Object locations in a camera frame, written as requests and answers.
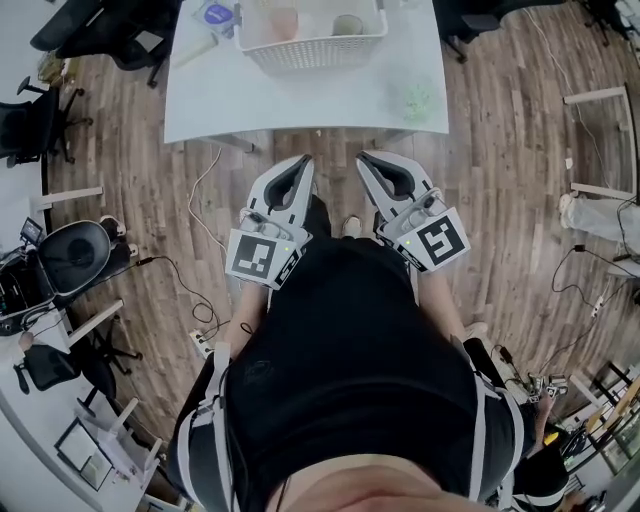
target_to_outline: black shirt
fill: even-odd
[[[248,508],[263,511],[291,474],[367,453],[408,459],[468,494],[474,375],[415,304],[404,262],[369,240],[307,247],[229,369],[241,505],[251,489]]]

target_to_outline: white table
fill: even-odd
[[[123,480],[115,470],[111,470],[100,490],[95,491],[62,462],[54,448],[74,419],[84,414],[76,398],[86,398],[93,386],[80,376],[39,392],[29,375],[26,372],[24,375],[31,389],[29,395],[23,394],[18,387],[14,372],[0,374],[0,414],[9,419],[40,461],[92,510],[134,512],[144,496],[146,485],[141,487],[135,479]],[[117,418],[102,394],[96,396],[91,408],[103,422],[112,423]],[[51,510],[59,509],[52,504]]]
[[[233,41],[211,41],[192,13],[180,10],[169,70],[166,143],[214,139],[251,151],[233,134],[302,128],[383,128],[398,139],[407,132],[448,133],[447,95],[438,27],[431,0],[400,7],[385,0],[389,35],[359,68],[266,75]],[[412,120],[406,102],[416,87],[428,93],[424,115]]]
[[[49,194],[37,197],[19,197],[15,201],[0,206],[0,253],[9,252],[19,245],[20,230],[24,225],[27,217],[31,217],[43,228],[44,215],[43,211],[53,206],[53,203],[60,201],[68,201],[70,199],[79,199],[81,197],[102,195],[103,188],[87,188],[80,190],[70,190],[58,194]]]
[[[629,89],[626,85],[622,87],[611,87],[609,89],[601,89],[599,91],[584,92],[581,94],[574,94],[573,96],[565,96],[563,98],[565,105],[578,105],[580,103],[586,103],[589,101],[607,100],[610,98],[621,98],[625,120],[618,125],[618,128],[622,132],[626,132],[629,137],[629,151],[631,161],[631,191],[625,192],[624,190],[614,190],[612,188],[597,187],[594,185],[588,185],[585,183],[571,183],[571,190],[576,192],[585,192],[588,194],[597,194],[605,197],[613,197],[615,199],[622,199],[628,201],[630,199],[636,199],[638,197],[638,142],[640,140],[640,133],[635,124],[634,118],[634,103],[635,97],[629,93]]]

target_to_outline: white cup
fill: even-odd
[[[361,36],[364,34],[362,20],[352,14],[338,16],[333,22],[334,36]]]

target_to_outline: shoe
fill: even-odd
[[[115,232],[116,236],[113,236],[112,238],[123,237],[127,234],[127,228],[125,225],[112,215],[103,215],[100,217],[100,225],[107,231],[107,233]]]
[[[465,334],[467,335],[467,339],[470,340],[472,338],[486,336],[487,332],[489,332],[489,326],[487,324],[484,322],[476,322],[466,328]]]
[[[570,194],[564,194],[560,197],[558,203],[558,211],[560,212],[560,225],[564,229],[569,229],[569,223],[567,222],[569,215],[569,207],[573,204],[574,197]]]
[[[355,215],[352,215],[347,220],[345,220],[344,224],[342,225],[342,238],[360,238],[361,236],[362,221]]]

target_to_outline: power strip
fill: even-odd
[[[189,337],[191,338],[191,341],[193,341],[193,344],[196,346],[198,352],[200,352],[202,357],[207,359],[209,357],[209,354],[213,352],[213,347],[209,344],[208,341],[205,340],[202,332],[198,329],[194,329],[189,333]]]

